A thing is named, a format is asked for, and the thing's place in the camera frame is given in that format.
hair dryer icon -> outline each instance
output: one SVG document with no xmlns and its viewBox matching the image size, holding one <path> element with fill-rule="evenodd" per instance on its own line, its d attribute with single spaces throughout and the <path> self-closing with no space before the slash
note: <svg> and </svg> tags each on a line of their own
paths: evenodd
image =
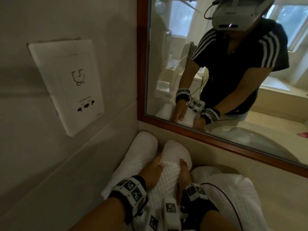
<svg viewBox="0 0 308 231">
<path fill-rule="evenodd" d="M 79 75 L 76 74 L 76 71 L 73 71 L 72 76 L 73 76 L 74 81 L 76 82 L 76 85 L 80 86 L 81 84 L 85 83 L 83 69 L 79 69 L 78 72 L 79 72 Z"/>
</svg>

mirror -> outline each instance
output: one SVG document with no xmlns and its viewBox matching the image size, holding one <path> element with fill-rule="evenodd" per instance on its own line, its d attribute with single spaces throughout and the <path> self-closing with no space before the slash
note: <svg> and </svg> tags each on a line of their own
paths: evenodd
<svg viewBox="0 0 308 231">
<path fill-rule="evenodd" d="M 145 115 L 308 165 L 308 0 L 149 1 Z"/>
</svg>

window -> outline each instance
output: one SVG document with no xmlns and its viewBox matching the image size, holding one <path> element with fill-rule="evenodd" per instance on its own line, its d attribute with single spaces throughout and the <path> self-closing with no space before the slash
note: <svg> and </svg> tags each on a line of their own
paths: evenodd
<svg viewBox="0 0 308 231">
<path fill-rule="evenodd" d="M 194 8 L 197 5 L 196 1 L 186 3 Z M 172 31 L 173 36 L 187 37 L 193 13 L 194 9 L 181 1 L 172 1 L 169 29 Z"/>
<path fill-rule="evenodd" d="M 273 5 L 264 17 L 274 19 L 283 26 L 290 51 L 295 51 L 307 34 L 308 6 Z"/>
</svg>

wooden mirror frame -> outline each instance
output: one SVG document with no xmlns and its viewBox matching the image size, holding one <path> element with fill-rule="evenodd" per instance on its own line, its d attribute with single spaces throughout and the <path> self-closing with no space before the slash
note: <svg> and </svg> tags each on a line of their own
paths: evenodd
<svg viewBox="0 0 308 231">
<path fill-rule="evenodd" d="M 149 0 L 137 0 L 137 119 L 150 125 L 172 131 L 214 147 L 308 178 L 308 166 L 263 153 L 241 144 L 231 143 L 228 140 L 224 141 L 218 137 L 188 129 L 177 124 L 172 124 L 166 120 L 146 114 L 147 57 L 148 38 L 150 33 L 148 27 L 148 24 L 150 23 L 148 10 L 151 7 L 150 5 L 151 3 L 149 3 Z"/>
</svg>

black t-shirt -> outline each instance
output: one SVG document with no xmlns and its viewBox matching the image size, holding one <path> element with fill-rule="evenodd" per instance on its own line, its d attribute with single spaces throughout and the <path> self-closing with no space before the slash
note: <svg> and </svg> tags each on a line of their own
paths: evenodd
<svg viewBox="0 0 308 231">
<path fill-rule="evenodd" d="M 262 18 L 237 49 L 228 55 L 229 37 L 225 31 L 209 30 L 191 59 L 209 70 L 209 80 L 200 100 L 206 107 L 215 107 L 232 93 L 249 68 L 274 67 L 273 71 L 289 67 L 288 38 L 283 27 L 274 20 Z M 257 98 L 258 89 L 228 114 L 246 113 Z"/>
</svg>

